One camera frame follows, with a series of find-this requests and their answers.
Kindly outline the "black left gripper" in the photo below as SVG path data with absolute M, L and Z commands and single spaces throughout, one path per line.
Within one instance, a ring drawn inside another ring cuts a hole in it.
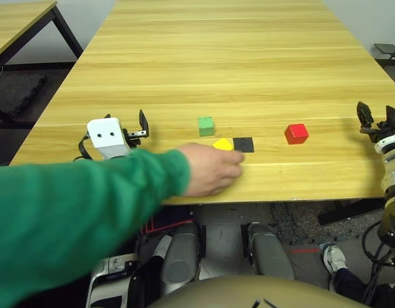
M 107 114 L 104 118 L 110 118 L 111 115 Z M 149 136 L 149 125 L 146 116 L 142 110 L 139 111 L 139 124 L 141 131 L 128 132 L 127 129 L 122 129 L 124 139 L 129 147 L 138 147 L 141 145 L 140 138 Z

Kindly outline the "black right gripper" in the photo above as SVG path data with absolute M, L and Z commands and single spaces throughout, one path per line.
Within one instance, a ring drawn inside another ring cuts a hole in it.
M 391 137 L 392 142 L 395 142 L 395 108 L 386 106 L 386 121 L 378 123 L 378 129 L 372 128 L 374 119 L 371 114 L 371 109 L 367 104 L 359 101 L 356 106 L 356 112 L 360 121 L 360 132 L 367 134 L 372 143 L 378 143 L 383 139 Z

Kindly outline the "person's bare hand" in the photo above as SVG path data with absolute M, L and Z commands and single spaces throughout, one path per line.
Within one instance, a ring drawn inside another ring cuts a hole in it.
M 185 197 L 206 197 L 230 187 L 243 171 L 244 154 L 191 143 L 177 148 L 188 161 L 190 176 Z

